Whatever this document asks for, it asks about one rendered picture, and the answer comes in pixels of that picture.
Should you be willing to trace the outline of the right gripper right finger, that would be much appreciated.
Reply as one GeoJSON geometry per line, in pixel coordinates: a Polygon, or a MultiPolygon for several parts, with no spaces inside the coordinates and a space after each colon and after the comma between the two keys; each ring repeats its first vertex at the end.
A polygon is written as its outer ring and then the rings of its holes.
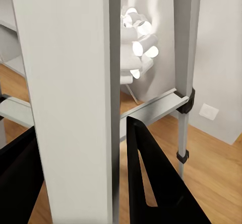
{"type": "Polygon", "coordinates": [[[147,126],[127,117],[130,224],[212,224],[147,126]],[[158,207],[146,204],[138,150],[158,207]]]}

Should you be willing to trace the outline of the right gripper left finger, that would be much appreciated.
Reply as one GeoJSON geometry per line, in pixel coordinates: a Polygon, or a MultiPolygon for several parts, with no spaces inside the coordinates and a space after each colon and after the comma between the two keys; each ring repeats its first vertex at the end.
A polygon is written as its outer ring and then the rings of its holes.
{"type": "Polygon", "coordinates": [[[0,224],[28,224],[43,182],[33,125],[0,149],[0,224]]]}

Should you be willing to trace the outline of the camera tripod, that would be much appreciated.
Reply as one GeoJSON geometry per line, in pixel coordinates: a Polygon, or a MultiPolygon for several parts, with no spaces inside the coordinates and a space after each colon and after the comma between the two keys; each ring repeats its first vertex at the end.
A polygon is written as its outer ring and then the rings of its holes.
{"type": "Polygon", "coordinates": [[[2,94],[4,118],[35,127],[52,224],[119,224],[119,144],[178,111],[183,179],[200,0],[173,0],[175,88],[120,114],[120,0],[11,0],[30,102],[2,94]]]}

